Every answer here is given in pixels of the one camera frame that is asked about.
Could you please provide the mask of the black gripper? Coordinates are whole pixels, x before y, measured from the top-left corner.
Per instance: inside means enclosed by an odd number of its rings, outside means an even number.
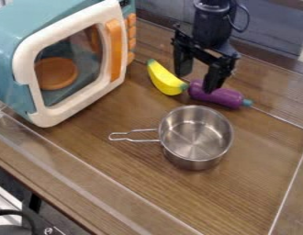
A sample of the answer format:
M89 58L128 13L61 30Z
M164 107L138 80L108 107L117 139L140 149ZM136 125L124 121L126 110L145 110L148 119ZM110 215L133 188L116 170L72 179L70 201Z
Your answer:
M206 47L192 37L190 27L186 25L174 26L172 45L174 48L174 73L178 77L186 76L192 72L193 60L198 60L209 66L204 77L204 91L210 94L221 88L225 79L232 75L240 53L229 40Z

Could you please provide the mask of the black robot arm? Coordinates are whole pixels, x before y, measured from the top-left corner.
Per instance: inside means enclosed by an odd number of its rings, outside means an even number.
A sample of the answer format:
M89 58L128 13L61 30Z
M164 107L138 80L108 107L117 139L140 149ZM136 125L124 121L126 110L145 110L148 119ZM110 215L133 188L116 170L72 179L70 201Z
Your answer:
M232 30L249 26L249 10L236 0L193 0L192 26L174 25L174 74L192 72L193 60L208 65L202 90L210 94L232 75L240 53L230 45Z

